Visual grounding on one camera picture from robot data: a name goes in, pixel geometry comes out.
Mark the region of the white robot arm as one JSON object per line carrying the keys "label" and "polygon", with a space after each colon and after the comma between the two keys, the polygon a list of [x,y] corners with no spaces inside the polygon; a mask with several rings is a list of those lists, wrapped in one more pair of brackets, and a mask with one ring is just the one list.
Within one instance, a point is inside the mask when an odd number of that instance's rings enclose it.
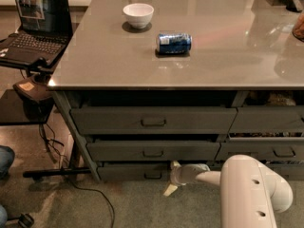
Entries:
{"label": "white robot arm", "polygon": [[265,164],[247,155],[226,160],[219,171],[203,163],[170,164],[170,179],[163,192],[206,182],[220,188],[221,228],[277,228],[275,213],[288,210],[294,199],[290,184]]}

